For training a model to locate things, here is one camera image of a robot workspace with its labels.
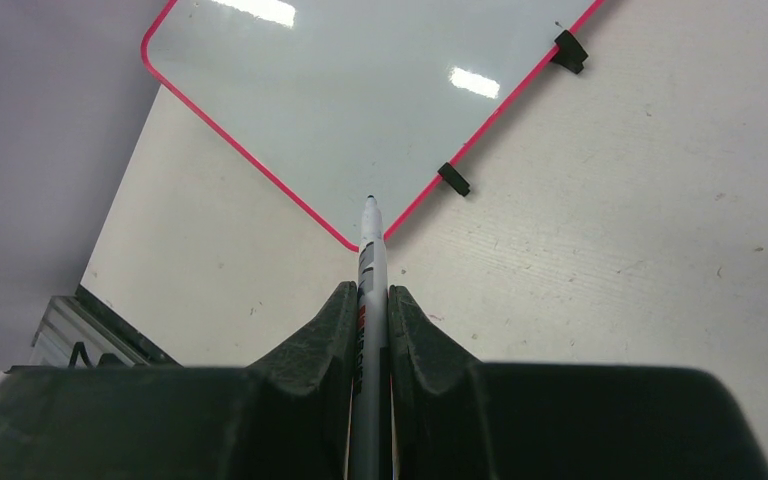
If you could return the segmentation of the white whiteboard marker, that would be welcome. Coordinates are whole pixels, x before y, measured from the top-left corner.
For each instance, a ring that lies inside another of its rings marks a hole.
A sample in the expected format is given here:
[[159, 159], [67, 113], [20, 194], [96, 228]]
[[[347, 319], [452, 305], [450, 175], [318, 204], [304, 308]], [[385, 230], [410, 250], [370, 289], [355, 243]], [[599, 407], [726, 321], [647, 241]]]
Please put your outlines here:
[[382, 215], [372, 195], [365, 201], [360, 231], [348, 477], [391, 479], [393, 455], [387, 254]]

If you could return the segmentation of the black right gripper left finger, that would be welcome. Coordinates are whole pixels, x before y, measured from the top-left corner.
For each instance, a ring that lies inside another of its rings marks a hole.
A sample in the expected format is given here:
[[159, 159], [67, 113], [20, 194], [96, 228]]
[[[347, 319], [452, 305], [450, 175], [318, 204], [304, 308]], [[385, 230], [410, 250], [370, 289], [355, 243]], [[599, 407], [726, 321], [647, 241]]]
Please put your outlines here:
[[239, 367], [24, 368], [0, 382], [0, 479], [340, 479], [357, 287]]

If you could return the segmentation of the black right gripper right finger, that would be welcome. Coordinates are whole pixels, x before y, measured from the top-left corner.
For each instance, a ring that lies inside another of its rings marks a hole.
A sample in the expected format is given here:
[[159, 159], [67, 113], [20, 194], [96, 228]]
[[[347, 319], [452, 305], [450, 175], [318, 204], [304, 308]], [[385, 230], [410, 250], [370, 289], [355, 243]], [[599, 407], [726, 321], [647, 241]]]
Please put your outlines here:
[[768, 479], [707, 372], [481, 361], [403, 286], [388, 324], [401, 479]]

